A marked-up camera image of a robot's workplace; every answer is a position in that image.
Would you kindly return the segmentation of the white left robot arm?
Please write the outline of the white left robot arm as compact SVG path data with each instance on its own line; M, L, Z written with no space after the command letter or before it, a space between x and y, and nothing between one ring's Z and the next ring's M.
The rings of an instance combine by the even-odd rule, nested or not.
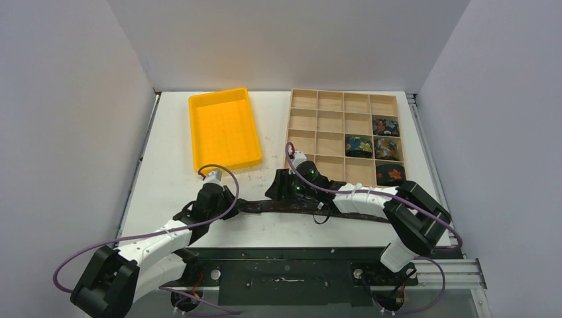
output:
M204 184L195 201L153 233L126 237L117 248L103 244L72 290L71 303L90 317L125 317L136 300L163 284L192 284L198 268L181 251L232 212L238 196L227 186Z

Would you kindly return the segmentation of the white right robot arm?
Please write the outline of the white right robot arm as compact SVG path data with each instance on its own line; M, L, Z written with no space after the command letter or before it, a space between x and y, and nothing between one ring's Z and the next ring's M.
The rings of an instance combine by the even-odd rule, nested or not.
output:
M388 243L375 265L376 279L391 284L401 270L419 256L429 256L451 229L451 216L416 182L394 187L367 187L330 180L309 160L276 171L265 196L274 201L306 203L337 215L362 215L387 222L397 237Z

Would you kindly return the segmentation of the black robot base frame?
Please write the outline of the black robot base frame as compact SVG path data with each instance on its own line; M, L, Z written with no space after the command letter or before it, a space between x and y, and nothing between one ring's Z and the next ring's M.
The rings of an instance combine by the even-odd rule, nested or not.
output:
M477 260L436 254L393 273L378 248L184 248L155 264L103 248L93 258L82 295L103 316L124 315L142 296L165 287L181 297L218 291L222 306L329 305L372 302L397 306L408 291L483 290Z

